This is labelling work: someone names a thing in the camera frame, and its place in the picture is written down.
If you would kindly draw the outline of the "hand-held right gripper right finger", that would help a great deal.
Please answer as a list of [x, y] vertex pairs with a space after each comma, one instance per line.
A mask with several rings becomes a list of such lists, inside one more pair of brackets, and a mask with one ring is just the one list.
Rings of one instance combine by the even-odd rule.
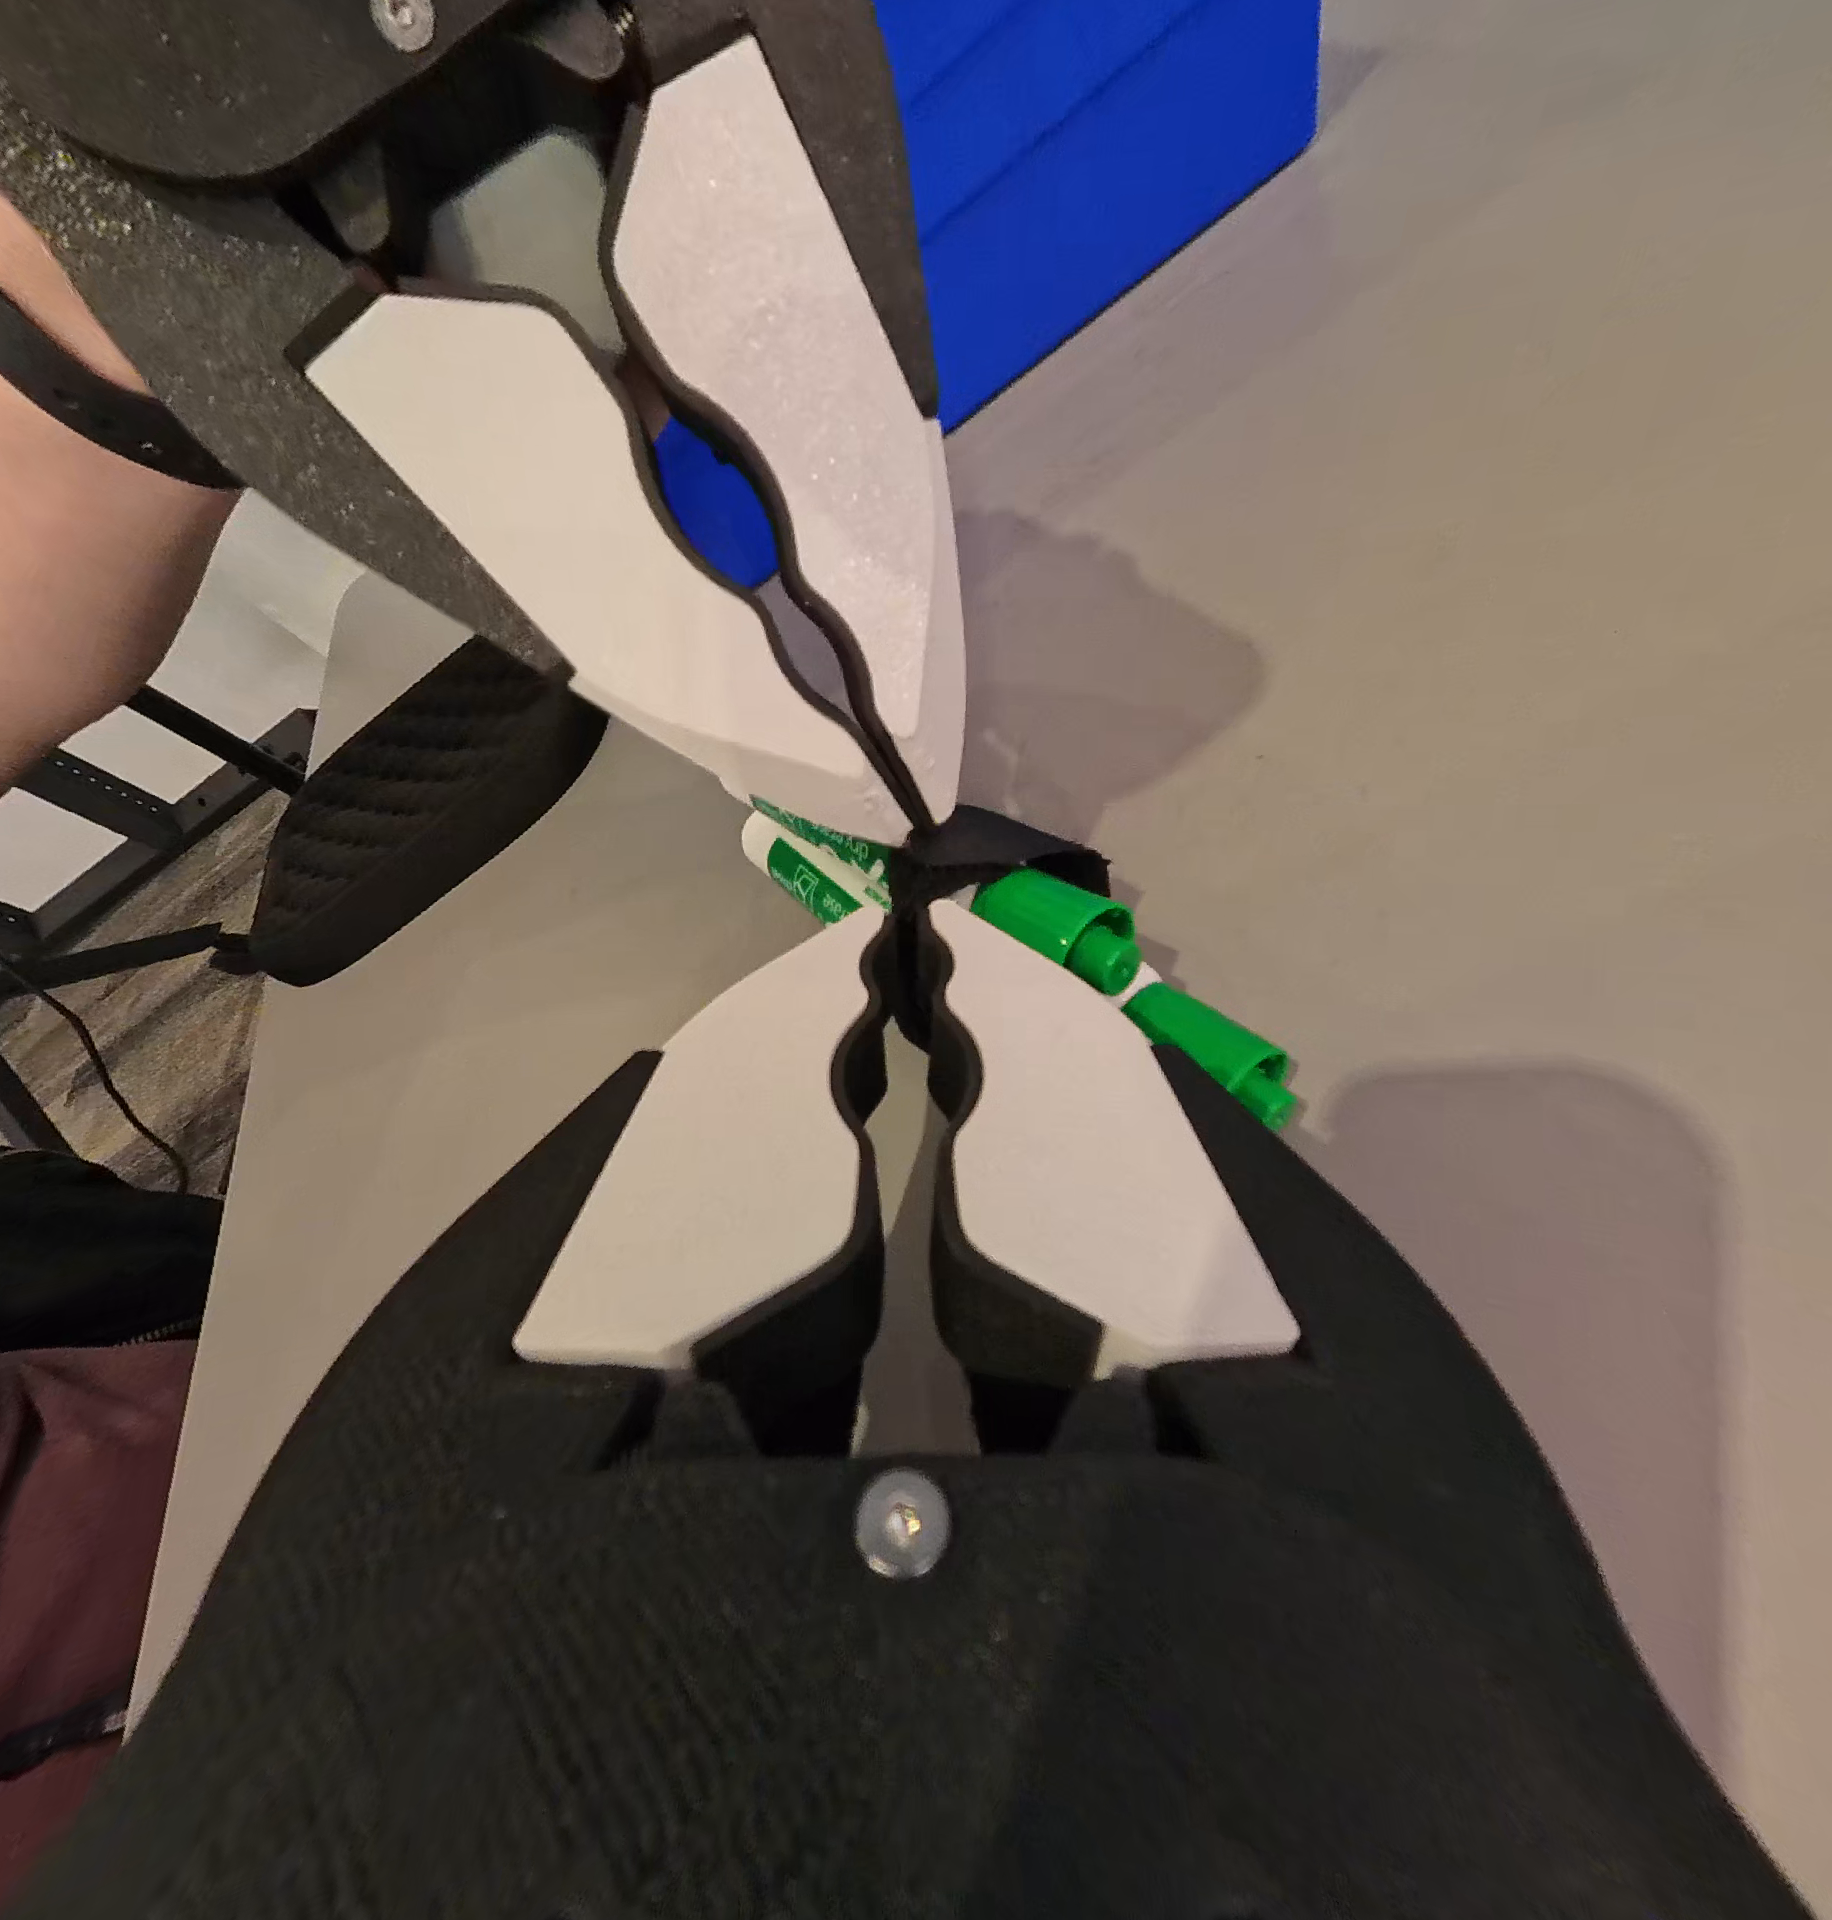
[[1291, 1356], [1269, 1273], [1170, 1058], [1111, 994], [962, 904], [920, 937], [931, 1313], [980, 1452], [1043, 1452], [1094, 1382]]

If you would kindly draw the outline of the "person's black garment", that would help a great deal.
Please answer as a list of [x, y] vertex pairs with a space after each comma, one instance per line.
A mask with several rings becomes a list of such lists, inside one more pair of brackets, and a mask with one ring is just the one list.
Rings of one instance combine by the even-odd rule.
[[0, 1147], [0, 1354], [195, 1337], [220, 1224], [217, 1198]]

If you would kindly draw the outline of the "black metal desk frame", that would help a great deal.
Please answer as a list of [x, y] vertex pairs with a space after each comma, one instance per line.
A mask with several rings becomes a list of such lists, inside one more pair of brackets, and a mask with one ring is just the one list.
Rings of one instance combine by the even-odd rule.
[[[317, 716], [297, 707], [262, 740], [247, 740], [152, 688], [133, 696], [127, 711], [217, 758], [220, 769], [168, 801], [75, 752], [54, 750], [18, 781], [20, 793], [114, 834], [118, 842], [37, 909], [0, 900], [0, 1003], [183, 958], [203, 958], [220, 973], [254, 973], [249, 937], [220, 923], [98, 946], [80, 944], [80, 937], [249, 806], [268, 794], [296, 794], [303, 785]], [[71, 1155], [64, 1134], [1, 1047], [0, 1137], [16, 1151]]]

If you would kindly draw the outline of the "person's maroon clothing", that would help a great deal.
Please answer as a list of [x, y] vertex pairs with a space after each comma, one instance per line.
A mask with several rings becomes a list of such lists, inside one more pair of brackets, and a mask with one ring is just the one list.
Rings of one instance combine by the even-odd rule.
[[127, 1693], [195, 1343], [0, 1352], [0, 1741]]

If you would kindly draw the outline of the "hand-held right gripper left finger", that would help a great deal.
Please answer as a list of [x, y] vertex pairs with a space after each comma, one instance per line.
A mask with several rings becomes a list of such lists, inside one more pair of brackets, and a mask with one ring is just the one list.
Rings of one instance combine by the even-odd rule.
[[720, 1387], [761, 1452], [854, 1451], [882, 1312], [866, 1120], [890, 939], [864, 907], [662, 1046], [514, 1333], [521, 1358]]

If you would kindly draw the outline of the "black quilted elbow pad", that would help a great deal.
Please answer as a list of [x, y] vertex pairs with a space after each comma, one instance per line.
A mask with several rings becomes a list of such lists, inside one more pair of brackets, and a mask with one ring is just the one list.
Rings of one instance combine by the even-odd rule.
[[470, 636], [289, 799], [247, 934], [251, 967], [315, 987], [445, 900], [558, 803], [608, 716]]

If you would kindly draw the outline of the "blue plastic bin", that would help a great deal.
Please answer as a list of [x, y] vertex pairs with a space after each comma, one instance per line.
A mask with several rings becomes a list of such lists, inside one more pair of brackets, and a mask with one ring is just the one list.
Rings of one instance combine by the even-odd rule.
[[1301, 156], [1320, 2], [881, 2], [959, 429]]

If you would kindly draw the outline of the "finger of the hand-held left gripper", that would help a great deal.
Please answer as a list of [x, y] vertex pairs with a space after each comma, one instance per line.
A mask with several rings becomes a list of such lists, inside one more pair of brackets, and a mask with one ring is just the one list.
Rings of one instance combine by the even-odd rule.
[[942, 824], [968, 665], [942, 433], [923, 416], [752, 29], [625, 120], [603, 276], [671, 407], [764, 503], [905, 834]]
[[915, 827], [774, 620], [676, 538], [610, 364], [553, 306], [354, 287], [303, 380], [567, 662], [572, 689], [739, 797]]

